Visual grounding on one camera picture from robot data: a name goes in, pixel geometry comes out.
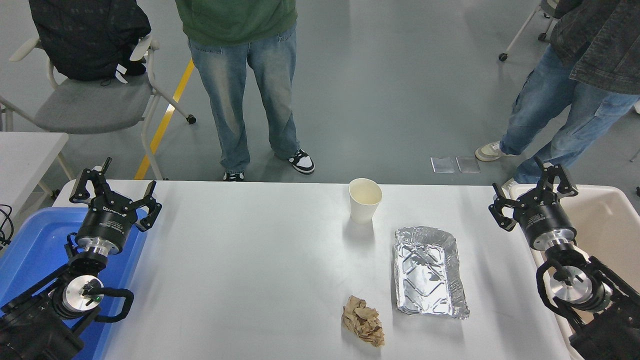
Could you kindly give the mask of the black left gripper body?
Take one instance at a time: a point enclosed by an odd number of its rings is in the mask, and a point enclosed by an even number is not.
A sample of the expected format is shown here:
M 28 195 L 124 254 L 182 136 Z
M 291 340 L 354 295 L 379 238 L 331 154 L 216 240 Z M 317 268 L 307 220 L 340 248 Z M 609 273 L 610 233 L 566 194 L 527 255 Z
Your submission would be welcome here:
M 121 194 L 110 199 L 105 195 L 91 199 L 85 219 L 75 235 L 78 246 L 86 247 L 92 240 L 104 240 L 108 243 L 107 249 L 123 249 L 138 219 L 132 202 Z

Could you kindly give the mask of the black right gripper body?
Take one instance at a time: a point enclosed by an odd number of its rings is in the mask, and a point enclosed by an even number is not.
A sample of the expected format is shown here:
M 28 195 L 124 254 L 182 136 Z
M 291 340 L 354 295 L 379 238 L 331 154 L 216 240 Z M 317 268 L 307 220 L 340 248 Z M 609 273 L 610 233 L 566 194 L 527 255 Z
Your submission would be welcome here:
M 555 246 L 575 240 L 577 230 L 554 192 L 526 192 L 518 201 L 524 205 L 516 209 L 519 223 L 530 246 Z

